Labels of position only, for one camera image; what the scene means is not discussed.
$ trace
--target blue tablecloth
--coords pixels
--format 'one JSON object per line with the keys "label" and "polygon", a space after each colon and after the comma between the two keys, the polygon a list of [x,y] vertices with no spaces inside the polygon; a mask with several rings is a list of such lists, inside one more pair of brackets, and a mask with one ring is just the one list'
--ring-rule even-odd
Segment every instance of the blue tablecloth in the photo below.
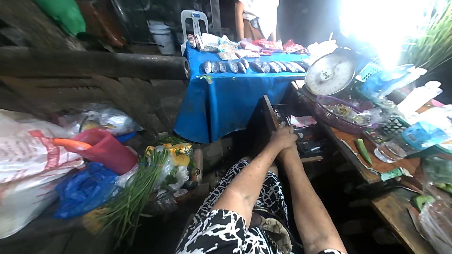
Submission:
{"label": "blue tablecloth", "polygon": [[[187,45],[190,82],[182,102],[174,131],[188,140],[209,143],[233,131],[245,129],[258,100],[264,94],[278,104],[291,81],[304,79],[305,73],[211,73],[213,82],[200,79],[200,65],[221,61],[217,53],[198,52]],[[306,55],[276,53],[261,56],[262,61],[299,61]]]}

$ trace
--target scale dial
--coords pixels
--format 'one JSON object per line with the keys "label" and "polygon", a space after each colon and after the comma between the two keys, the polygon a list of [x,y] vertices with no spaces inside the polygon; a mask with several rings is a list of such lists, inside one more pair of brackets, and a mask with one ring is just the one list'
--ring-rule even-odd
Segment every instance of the scale dial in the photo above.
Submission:
{"label": "scale dial", "polygon": [[346,55],[331,53],[317,59],[305,77],[305,86],[315,95],[331,95],[344,89],[355,76],[355,64]]}

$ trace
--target green onion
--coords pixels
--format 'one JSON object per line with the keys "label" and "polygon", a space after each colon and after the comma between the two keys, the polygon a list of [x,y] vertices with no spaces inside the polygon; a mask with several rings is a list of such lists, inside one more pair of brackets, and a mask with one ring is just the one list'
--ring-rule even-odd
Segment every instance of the green onion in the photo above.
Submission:
{"label": "green onion", "polygon": [[107,212],[98,217],[105,227],[111,224],[116,226],[116,247],[126,236],[129,237],[129,245],[132,245],[141,212],[155,188],[168,155],[167,149],[161,152],[154,149],[140,157],[137,172],[127,181],[125,188],[107,203]]}
{"label": "green onion", "polygon": [[400,57],[400,64],[412,63],[432,71],[452,56],[452,5],[432,12],[429,23],[418,28],[421,38],[408,39]]}

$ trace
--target person's hand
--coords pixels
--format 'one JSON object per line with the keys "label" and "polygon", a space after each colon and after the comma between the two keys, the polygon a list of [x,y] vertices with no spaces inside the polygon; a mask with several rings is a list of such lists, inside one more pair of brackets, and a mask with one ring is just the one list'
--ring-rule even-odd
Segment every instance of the person's hand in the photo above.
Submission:
{"label": "person's hand", "polygon": [[279,125],[278,130],[272,132],[272,137],[270,138],[270,143],[268,144],[274,148],[278,153],[287,147],[295,147],[295,140],[297,140],[297,135],[293,134],[293,127],[287,127],[284,125]]}

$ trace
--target fish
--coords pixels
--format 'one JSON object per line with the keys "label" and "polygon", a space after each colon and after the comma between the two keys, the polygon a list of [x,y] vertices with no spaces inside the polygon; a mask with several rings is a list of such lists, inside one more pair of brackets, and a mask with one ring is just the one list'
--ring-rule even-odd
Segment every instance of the fish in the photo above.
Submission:
{"label": "fish", "polygon": [[259,67],[262,67],[262,61],[259,60],[259,58],[256,58],[253,62],[254,62],[255,64],[257,64]]}
{"label": "fish", "polygon": [[275,62],[268,62],[268,65],[270,66],[270,72],[272,73],[280,73],[281,68],[279,68],[279,65]]}
{"label": "fish", "polygon": [[212,71],[212,64],[210,63],[209,60],[203,62],[203,64],[201,65],[201,67],[202,67],[202,70],[203,70],[206,74],[208,74],[208,73],[210,73],[210,72]]}
{"label": "fish", "polygon": [[246,67],[241,61],[237,62],[237,67],[240,73],[246,73]]}
{"label": "fish", "polygon": [[245,66],[245,69],[248,69],[250,67],[250,64],[244,58],[240,59],[239,62],[241,62],[243,64],[243,66]]}
{"label": "fish", "polygon": [[301,67],[299,64],[294,63],[294,62],[290,62],[290,64],[291,64],[293,67],[295,67],[295,69],[296,69],[299,73],[306,72],[306,70],[305,70],[303,67]]}
{"label": "fish", "polygon": [[212,73],[218,73],[220,71],[220,64],[218,62],[212,62]]}
{"label": "fish", "polygon": [[224,62],[218,62],[218,64],[220,65],[220,71],[222,73],[226,73],[227,72],[226,64]]}
{"label": "fish", "polygon": [[282,64],[286,67],[288,72],[298,72],[293,65],[288,62],[282,62]]}
{"label": "fish", "polygon": [[257,63],[255,63],[255,62],[250,62],[250,66],[251,66],[251,68],[252,68],[255,72],[258,72],[258,73],[264,73],[264,70],[262,70],[262,67],[259,66]]}
{"label": "fish", "polygon": [[309,69],[309,67],[310,67],[310,65],[307,62],[303,61],[303,60],[301,60],[301,61],[294,61],[294,62],[297,63],[299,66],[303,67],[303,69],[305,69],[305,70]]}
{"label": "fish", "polygon": [[229,70],[231,70],[232,72],[237,73],[239,71],[239,67],[237,66],[236,62],[228,60],[227,65],[229,67]]}
{"label": "fish", "polygon": [[279,68],[281,68],[281,71],[287,71],[286,67],[283,65],[283,63],[281,63],[280,61],[274,61]]}
{"label": "fish", "polygon": [[268,65],[268,63],[266,62],[262,62],[262,70],[264,70],[265,73],[269,73],[270,72],[270,65]]}

